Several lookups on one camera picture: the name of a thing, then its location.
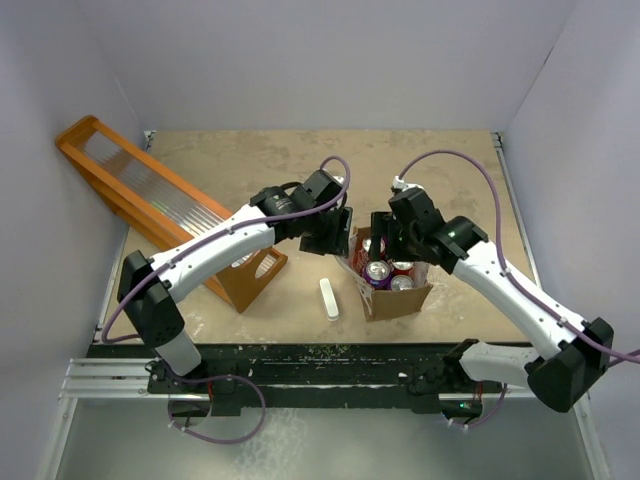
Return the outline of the canvas bag with cat print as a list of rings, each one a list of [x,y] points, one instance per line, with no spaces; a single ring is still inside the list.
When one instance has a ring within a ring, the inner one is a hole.
[[[432,290],[425,262],[395,262],[387,259],[386,241],[381,241],[381,259],[373,268],[370,259],[370,228],[355,227],[349,238],[347,257],[336,260],[355,282],[367,322],[393,320],[419,313]]]

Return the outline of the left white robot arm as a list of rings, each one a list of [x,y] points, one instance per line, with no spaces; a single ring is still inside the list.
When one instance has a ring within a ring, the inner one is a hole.
[[[352,210],[348,181],[324,169],[303,183],[271,186],[229,219],[178,247],[145,257],[136,251],[122,265],[119,310],[143,344],[170,368],[184,392],[202,387],[206,369],[185,330],[179,303],[205,280],[233,263],[283,240],[299,239],[302,251],[345,256]]]

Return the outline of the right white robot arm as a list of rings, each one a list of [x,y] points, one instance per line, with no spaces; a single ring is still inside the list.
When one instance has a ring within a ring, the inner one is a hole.
[[[478,381],[528,388],[538,400],[565,413],[609,368],[614,330],[562,306],[512,264],[473,221],[449,221],[417,184],[394,179],[389,209],[371,215],[392,260],[425,262],[485,297],[525,335],[528,347],[466,340],[450,353],[446,383],[467,391]]]

